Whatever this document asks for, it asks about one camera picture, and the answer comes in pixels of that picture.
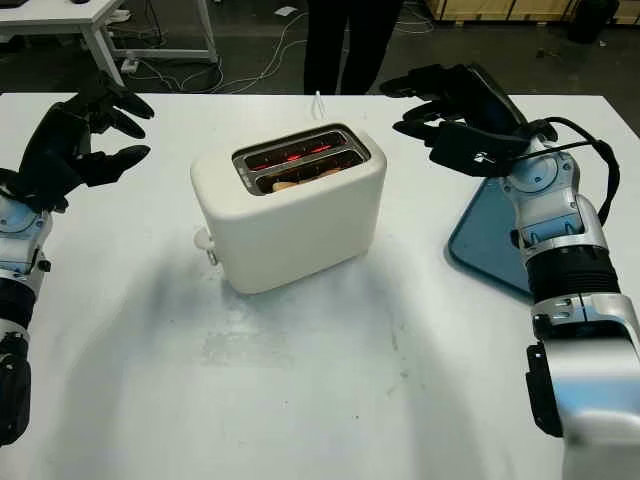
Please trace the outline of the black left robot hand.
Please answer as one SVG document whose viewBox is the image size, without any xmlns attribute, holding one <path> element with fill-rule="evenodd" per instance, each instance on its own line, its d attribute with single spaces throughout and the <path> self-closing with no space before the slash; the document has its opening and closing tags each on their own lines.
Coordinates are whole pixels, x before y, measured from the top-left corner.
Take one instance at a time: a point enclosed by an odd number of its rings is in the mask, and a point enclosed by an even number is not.
<svg viewBox="0 0 640 480">
<path fill-rule="evenodd" d="M 108 155 L 91 150 L 92 137 L 114 129 L 142 140 L 145 132 L 134 119 L 150 120 L 154 115 L 141 97 L 100 72 L 72 98 L 46 112 L 27 144 L 19 172 L 88 186 L 114 183 L 150 148 L 134 145 Z"/>
</svg>

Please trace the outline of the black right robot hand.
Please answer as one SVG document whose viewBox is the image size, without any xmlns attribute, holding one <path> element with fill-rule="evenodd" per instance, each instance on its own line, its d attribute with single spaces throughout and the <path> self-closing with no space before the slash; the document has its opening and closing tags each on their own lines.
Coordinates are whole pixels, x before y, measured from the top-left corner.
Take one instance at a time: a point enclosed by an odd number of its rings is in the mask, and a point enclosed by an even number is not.
<svg viewBox="0 0 640 480">
<path fill-rule="evenodd" d="M 393 129 L 435 145 L 439 129 L 436 120 L 463 121 L 467 126 L 497 135 L 515 135 L 527 120 L 506 92 L 480 65 L 457 64 L 445 67 L 433 64 L 410 70 L 407 74 L 380 85 L 389 98 L 416 97 L 423 104 L 402 116 Z"/>
</svg>

